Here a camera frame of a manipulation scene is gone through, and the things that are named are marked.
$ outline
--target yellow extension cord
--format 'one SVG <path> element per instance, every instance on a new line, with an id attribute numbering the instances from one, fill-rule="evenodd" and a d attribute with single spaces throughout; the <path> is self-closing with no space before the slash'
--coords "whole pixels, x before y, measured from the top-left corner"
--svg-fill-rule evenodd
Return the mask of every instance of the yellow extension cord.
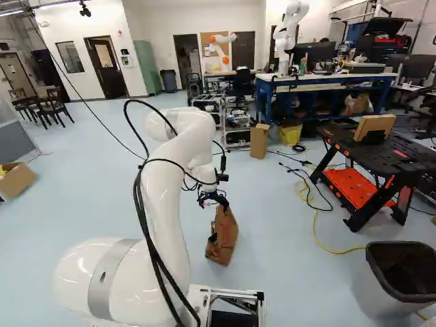
<path id="1" fill-rule="evenodd" d="M 304 191 L 309 191 L 309 186 L 308 186 L 308 184 L 307 184 L 307 179 L 306 179 L 306 178 L 305 178 L 305 181 L 304 181 L 304 182 L 302 182 L 302 181 L 298 181 L 298 182 L 296 182 L 296 183 L 294 184 L 294 187 L 295 187 L 295 190 L 296 190 L 296 192 L 297 192 L 297 194 L 298 194 L 298 197 L 299 197 L 301 200 L 304 200 L 305 202 L 308 202 L 308 203 L 310 203 L 311 205 L 313 205 L 313 196 L 309 196 L 309 198 L 307 198 L 307 194 L 306 194 L 306 195 L 303 195 L 303 194 L 302 194 Z M 316 219 L 318 218 L 318 214 L 319 214 L 319 212 L 320 212 L 319 210 L 315 210 L 315 214 L 313 215 L 312 233 L 313 233 L 313 237 L 314 237 L 316 243 L 318 244 L 318 246 L 319 246 L 321 249 L 323 249 L 324 251 L 327 251 L 327 252 L 329 252 L 329 253 L 331 253 L 331 254 L 336 254 L 336 255 L 343 255 L 343 254 L 347 254 L 347 253 L 350 253 L 350 252 L 353 252 L 353 251 L 357 251 L 357 250 L 365 250 L 365 249 L 366 249 L 366 247 L 352 247 L 351 249 L 348 249 L 348 250 L 345 250 L 345 251 L 333 251 L 333 250 L 330 250 L 330 249 L 326 248 L 325 246 L 323 246 L 323 244 L 321 243 L 321 241 L 319 240 L 319 238 L 318 238 L 317 235 L 316 235 Z M 424 320 L 424 321 L 429 320 L 428 317 L 426 317 L 425 315 L 423 315 L 423 314 L 422 314 L 421 312 L 419 312 L 419 311 L 415 312 L 415 314 L 416 314 L 419 318 L 421 318 L 422 320 Z"/>

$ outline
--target blue table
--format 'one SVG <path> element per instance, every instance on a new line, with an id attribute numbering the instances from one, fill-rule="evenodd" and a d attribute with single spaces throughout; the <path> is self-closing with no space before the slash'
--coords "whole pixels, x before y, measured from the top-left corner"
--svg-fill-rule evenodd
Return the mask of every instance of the blue table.
<path id="1" fill-rule="evenodd" d="M 374 105 L 374 114 L 380 114 L 386 99 L 389 94 L 392 81 L 395 80 L 397 74 L 382 73 L 382 74 L 333 74 L 330 76 L 308 74 L 299 76 L 298 81 L 294 77 L 278 78 L 274 74 L 257 74 L 256 75 L 256 119 L 262 119 L 265 124 L 271 123 L 271 104 L 274 93 L 316 93 L 320 91 L 369 91 L 381 90 L 379 103 Z M 265 113 L 262 113 L 262 108 L 266 106 Z M 332 108 L 336 106 L 335 101 L 332 103 Z M 322 119 L 340 119 L 349 118 L 352 116 L 363 116 L 365 114 L 356 114 L 351 116 L 341 116 L 331 112 L 330 114 L 314 115 L 313 102 L 308 109 L 308 114 L 303 120 L 322 120 Z"/>

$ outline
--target white robotic arm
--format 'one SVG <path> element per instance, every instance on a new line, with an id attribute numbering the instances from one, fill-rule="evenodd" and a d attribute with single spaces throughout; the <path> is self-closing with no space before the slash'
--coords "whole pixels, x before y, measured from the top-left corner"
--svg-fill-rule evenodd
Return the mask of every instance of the white robotic arm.
<path id="1" fill-rule="evenodd" d="M 230 67 L 230 59 L 227 55 L 225 55 L 221 44 L 224 43 L 232 43 L 237 39 L 235 33 L 230 34 L 229 36 L 222 36 L 220 34 L 212 35 L 209 39 L 209 42 L 212 44 L 213 50 L 218 53 L 219 56 L 219 64 L 221 65 L 222 72 L 230 72 L 232 68 Z"/>
<path id="2" fill-rule="evenodd" d="M 304 0 L 291 0 L 286 6 L 285 17 L 277 25 L 272 37 L 279 51 L 279 77 L 286 77 L 289 68 L 289 54 L 286 50 L 292 50 L 296 42 L 296 28 L 309 12 L 309 4 Z"/>
<path id="3" fill-rule="evenodd" d="M 147 134 L 161 141 L 149 158 L 167 159 L 205 183 L 216 181 L 212 161 L 215 122 L 194 108 L 166 113 L 175 136 L 157 114 L 148 115 Z M 169 162 L 150 162 L 141 175 L 142 199 L 153 243 L 184 295 L 190 286 L 189 257 L 179 220 L 179 201 L 185 173 Z M 205 191 L 216 185 L 204 186 Z M 166 289 L 179 315 L 183 304 L 168 280 Z M 174 327 L 153 270 L 145 240 L 98 238 L 69 249 L 53 275 L 54 292 L 69 309 L 78 311 L 89 326 Z"/>

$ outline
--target black trash can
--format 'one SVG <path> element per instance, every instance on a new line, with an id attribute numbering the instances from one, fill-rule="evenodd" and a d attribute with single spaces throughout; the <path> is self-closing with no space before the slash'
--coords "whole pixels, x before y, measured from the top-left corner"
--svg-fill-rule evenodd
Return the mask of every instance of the black trash can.
<path id="1" fill-rule="evenodd" d="M 166 93 L 177 92 L 176 71 L 174 69 L 161 70 L 161 77 Z"/>
<path id="2" fill-rule="evenodd" d="M 409 315 L 436 303 L 436 252 L 420 242 L 367 245 L 367 262 L 353 280 L 360 308 L 370 317 Z"/>

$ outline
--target brown paper bag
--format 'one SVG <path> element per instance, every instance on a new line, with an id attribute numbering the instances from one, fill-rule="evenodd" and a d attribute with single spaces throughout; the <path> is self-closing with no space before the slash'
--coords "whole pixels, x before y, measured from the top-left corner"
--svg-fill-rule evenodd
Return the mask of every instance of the brown paper bag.
<path id="1" fill-rule="evenodd" d="M 228 266 L 237 238 L 238 224 L 232 209 L 228 207 L 225 211 L 224 207 L 219 205 L 215 221 L 212 222 L 212 235 L 206 246 L 206 258 L 223 266 Z"/>

